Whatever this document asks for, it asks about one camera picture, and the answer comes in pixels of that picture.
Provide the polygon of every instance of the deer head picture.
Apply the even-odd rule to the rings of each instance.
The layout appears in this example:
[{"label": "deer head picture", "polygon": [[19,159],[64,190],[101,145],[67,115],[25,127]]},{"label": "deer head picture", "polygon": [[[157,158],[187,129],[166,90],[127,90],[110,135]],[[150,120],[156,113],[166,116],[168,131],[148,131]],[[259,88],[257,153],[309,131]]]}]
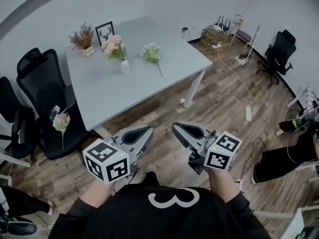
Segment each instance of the deer head picture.
[{"label": "deer head picture", "polygon": [[110,36],[114,35],[113,24],[111,21],[96,27],[95,30],[99,39],[100,46],[102,46],[101,39],[103,39],[104,41],[107,41]]}]

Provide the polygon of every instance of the white vase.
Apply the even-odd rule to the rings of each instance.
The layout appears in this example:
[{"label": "white vase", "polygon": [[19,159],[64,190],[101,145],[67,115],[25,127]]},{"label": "white vase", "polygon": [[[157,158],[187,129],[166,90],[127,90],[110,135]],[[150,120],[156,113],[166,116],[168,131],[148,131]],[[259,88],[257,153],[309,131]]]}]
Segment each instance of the white vase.
[{"label": "white vase", "polygon": [[94,48],[93,46],[91,45],[90,47],[88,47],[86,50],[82,50],[83,52],[83,55],[86,56],[86,57],[89,57],[91,56],[93,53],[94,53]]},{"label": "white vase", "polygon": [[131,67],[127,60],[121,61],[120,69],[123,75],[129,75],[131,72]]}]

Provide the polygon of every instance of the shoe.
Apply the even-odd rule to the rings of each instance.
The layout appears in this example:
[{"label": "shoe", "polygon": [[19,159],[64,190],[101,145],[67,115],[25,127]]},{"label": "shoe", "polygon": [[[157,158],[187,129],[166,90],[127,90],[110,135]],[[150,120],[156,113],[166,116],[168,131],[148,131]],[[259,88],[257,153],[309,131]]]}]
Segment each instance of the shoe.
[{"label": "shoe", "polygon": [[47,203],[50,206],[50,210],[49,210],[48,214],[52,215],[53,214],[53,209],[54,209],[54,203],[52,201],[50,201],[50,200]]},{"label": "shoe", "polygon": [[252,174],[251,174],[251,182],[252,182],[252,184],[258,183],[258,180],[257,180],[257,178],[256,178],[256,174],[255,174],[255,170],[256,170],[257,165],[258,165],[258,164],[255,165],[254,171],[253,171]]},{"label": "shoe", "polygon": [[146,167],[144,167],[145,176],[148,172],[154,172],[156,174],[156,165],[154,163],[150,163]]}]

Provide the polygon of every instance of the chair backrest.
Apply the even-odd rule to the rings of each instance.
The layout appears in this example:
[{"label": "chair backrest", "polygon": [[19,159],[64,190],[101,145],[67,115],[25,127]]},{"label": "chair backrest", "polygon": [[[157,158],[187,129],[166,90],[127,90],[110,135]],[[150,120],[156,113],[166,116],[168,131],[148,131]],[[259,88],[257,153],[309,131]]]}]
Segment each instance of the chair backrest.
[{"label": "chair backrest", "polygon": [[38,48],[30,50],[18,62],[17,73],[18,85],[40,117],[48,117],[55,105],[65,109],[65,83],[55,50],[43,54]]},{"label": "chair backrest", "polygon": [[0,114],[9,122],[14,122],[14,115],[18,109],[24,109],[12,89],[7,77],[0,79]]},{"label": "chair backrest", "polygon": [[289,57],[296,50],[295,43],[296,39],[287,30],[278,32],[276,42],[270,50],[270,56],[277,59],[282,66],[285,66]]}]

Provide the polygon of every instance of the hand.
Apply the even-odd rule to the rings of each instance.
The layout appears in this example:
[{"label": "hand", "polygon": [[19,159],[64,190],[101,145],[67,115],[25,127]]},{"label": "hand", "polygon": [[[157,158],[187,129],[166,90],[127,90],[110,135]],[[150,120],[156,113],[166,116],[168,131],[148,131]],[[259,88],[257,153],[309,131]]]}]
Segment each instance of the hand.
[{"label": "hand", "polygon": [[204,166],[204,170],[208,173],[209,176],[218,176],[218,175],[223,175],[225,173],[228,173],[228,171],[221,171],[213,168],[209,168]]}]

